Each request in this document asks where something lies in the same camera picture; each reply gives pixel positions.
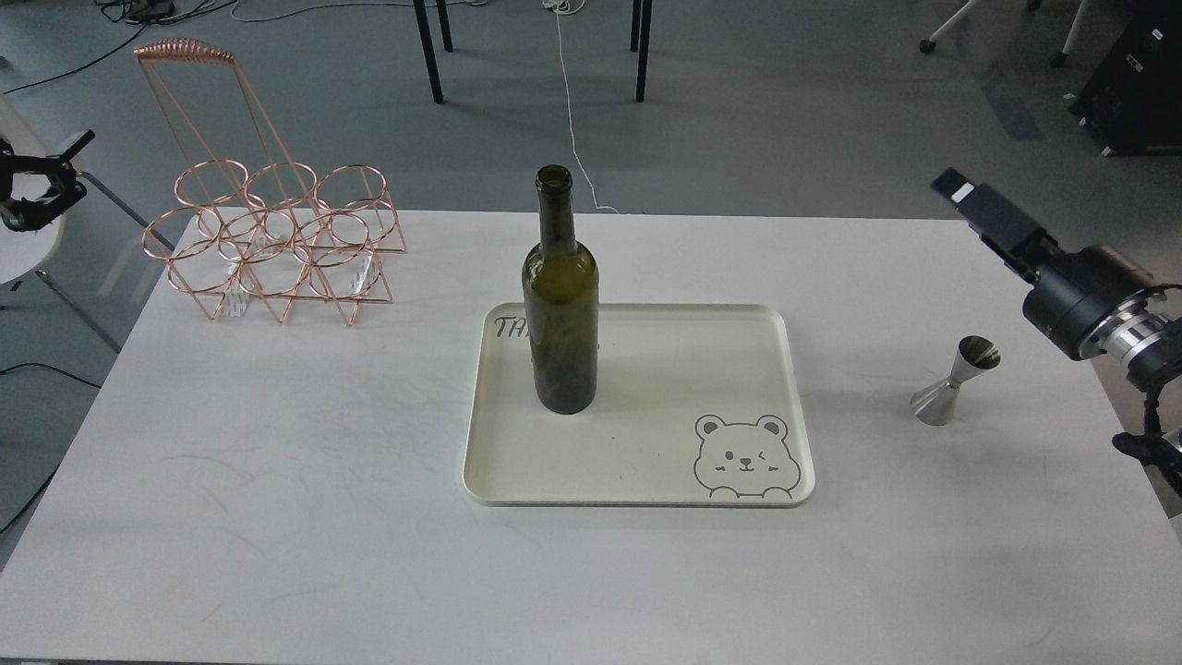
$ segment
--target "dark green glass bottle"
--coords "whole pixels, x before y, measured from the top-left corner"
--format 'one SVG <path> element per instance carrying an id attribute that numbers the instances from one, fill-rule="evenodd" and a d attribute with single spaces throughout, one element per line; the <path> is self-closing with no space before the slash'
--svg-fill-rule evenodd
<path id="1" fill-rule="evenodd" d="M 595 399 L 599 268 L 574 239 L 571 171 L 538 171 L 541 242 L 525 257 L 521 288 L 538 399 L 556 413 L 578 413 Z"/>

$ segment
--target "metal jigger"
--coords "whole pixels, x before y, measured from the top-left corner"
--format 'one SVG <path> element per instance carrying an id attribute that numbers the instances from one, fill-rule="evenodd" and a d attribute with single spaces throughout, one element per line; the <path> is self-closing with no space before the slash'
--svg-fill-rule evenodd
<path id="1" fill-rule="evenodd" d="M 947 379 L 911 396 L 911 411 L 928 425 L 948 425 L 956 411 L 961 384 L 1001 365 L 1001 353 L 985 338 L 969 335 L 956 345 L 956 360 Z"/>

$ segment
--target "floor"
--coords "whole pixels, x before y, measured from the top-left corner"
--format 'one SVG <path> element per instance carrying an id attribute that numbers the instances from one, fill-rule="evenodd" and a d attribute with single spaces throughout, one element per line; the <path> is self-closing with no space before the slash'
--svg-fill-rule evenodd
<path id="1" fill-rule="evenodd" d="M 265 18 L 314 4 L 240 0 L 233 11 Z M 197 2 L 176 5 L 184 12 Z M 587 0 L 560 22 L 573 119 L 556 17 L 535 0 L 450 8 L 456 50 L 439 53 L 443 105 L 431 102 L 405 6 L 267 22 L 235 20 L 226 8 L 148 27 L 132 44 L 193 37 L 234 53 L 298 159 L 322 170 L 374 164 L 405 209 L 535 209 L 535 169 L 576 167 L 573 125 L 595 183 L 592 196 L 577 182 L 579 211 L 597 200 L 630 213 L 952 217 L 928 184 L 955 165 L 1006 193 L 1066 248 L 1108 242 L 1160 280 L 1182 281 L 1182 155 L 1102 157 L 1066 110 L 1135 0 L 1098 0 L 1067 66 L 1051 69 L 1077 5 L 1046 0 L 1027 13 L 1019 0 L 983 4 L 924 56 L 920 39 L 960 2 L 658 0 L 648 99 L 638 104 L 631 4 Z M 90 2 L 0 0 L 0 86 L 69 71 L 136 30 L 106 21 Z M 169 82 L 204 131 L 228 143 L 251 138 L 217 72 L 177 67 Z M 186 162 L 130 48 L 8 98 L 51 146 L 93 129 L 82 167 L 144 216 L 174 206 L 173 178 Z M 46 267 L 123 340 L 160 266 L 143 255 L 139 227 L 93 188 L 66 223 Z M 163 230 L 175 239 L 181 229 Z M 922 260 L 923 248 L 915 253 Z M 4 285 L 0 305 L 0 366 L 35 361 L 104 379 L 115 354 L 40 281 Z M 1047 353 L 1058 352 L 1048 345 Z M 1112 364 L 1097 371 L 1125 426 L 1137 430 L 1137 393 Z M 1182 424 L 1180 389 L 1164 398 L 1167 429 Z M 60 461 L 95 395 L 44 371 L 0 377 L 5 522 Z M 1111 435 L 1080 445 L 1108 450 Z M 1113 465 L 1135 464 L 1112 455 Z M 1167 516 L 1182 513 L 1168 490 L 1161 496 Z M 0 536 L 0 563 L 24 522 Z"/>

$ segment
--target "bear face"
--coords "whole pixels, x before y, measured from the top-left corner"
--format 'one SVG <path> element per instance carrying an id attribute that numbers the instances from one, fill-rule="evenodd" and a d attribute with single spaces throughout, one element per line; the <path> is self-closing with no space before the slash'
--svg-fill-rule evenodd
<path id="1" fill-rule="evenodd" d="M 761 497 L 769 490 L 792 496 L 800 482 L 800 465 L 786 443 L 788 426 L 779 417 L 727 424 L 709 415 L 699 418 L 694 430 L 701 441 L 694 476 L 710 496 L 721 491 Z"/>

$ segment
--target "cream tray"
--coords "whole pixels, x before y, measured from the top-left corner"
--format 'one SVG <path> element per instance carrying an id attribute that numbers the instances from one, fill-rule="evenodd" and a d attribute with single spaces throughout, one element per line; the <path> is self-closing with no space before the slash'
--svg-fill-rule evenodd
<path id="1" fill-rule="evenodd" d="M 538 402 L 525 308 L 485 318 L 463 482 L 487 504 L 792 507 L 814 476 L 780 314 L 605 304 L 595 402 Z"/>

